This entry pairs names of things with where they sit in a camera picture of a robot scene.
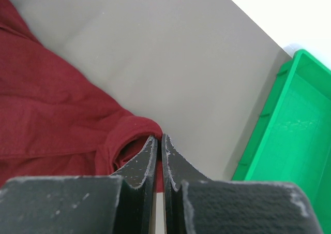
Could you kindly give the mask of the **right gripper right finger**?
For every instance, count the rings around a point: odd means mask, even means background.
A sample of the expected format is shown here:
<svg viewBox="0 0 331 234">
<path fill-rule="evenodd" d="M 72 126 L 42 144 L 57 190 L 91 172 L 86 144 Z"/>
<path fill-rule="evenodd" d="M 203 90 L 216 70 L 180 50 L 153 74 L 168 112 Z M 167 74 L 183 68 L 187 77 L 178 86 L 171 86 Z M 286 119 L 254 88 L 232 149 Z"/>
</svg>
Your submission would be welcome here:
<svg viewBox="0 0 331 234">
<path fill-rule="evenodd" d="M 304 192 L 287 182 L 214 181 L 161 142 L 167 233 L 322 233 Z"/>
</svg>

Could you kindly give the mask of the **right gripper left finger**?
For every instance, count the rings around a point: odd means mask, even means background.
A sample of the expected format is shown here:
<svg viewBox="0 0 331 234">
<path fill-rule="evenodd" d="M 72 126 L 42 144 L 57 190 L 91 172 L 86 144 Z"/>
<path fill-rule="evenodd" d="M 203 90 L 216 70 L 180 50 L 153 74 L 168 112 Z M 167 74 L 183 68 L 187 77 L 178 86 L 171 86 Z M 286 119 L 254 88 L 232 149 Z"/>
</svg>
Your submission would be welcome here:
<svg viewBox="0 0 331 234">
<path fill-rule="evenodd" d="M 1 233 L 154 233 L 158 141 L 111 175 L 15 177 L 1 187 Z"/>
</svg>

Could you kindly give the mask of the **dark red t shirt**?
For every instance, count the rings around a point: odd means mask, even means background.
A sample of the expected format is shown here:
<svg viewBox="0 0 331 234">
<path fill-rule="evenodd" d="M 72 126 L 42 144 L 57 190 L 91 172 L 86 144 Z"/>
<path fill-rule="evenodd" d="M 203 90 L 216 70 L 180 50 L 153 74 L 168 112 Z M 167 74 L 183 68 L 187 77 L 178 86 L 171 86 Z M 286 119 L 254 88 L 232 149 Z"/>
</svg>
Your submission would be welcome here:
<svg viewBox="0 0 331 234">
<path fill-rule="evenodd" d="M 10 0 L 1 0 L 1 183 L 18 176 L 110 175 L 161 139 L 45 48 Z"/>
</svg>

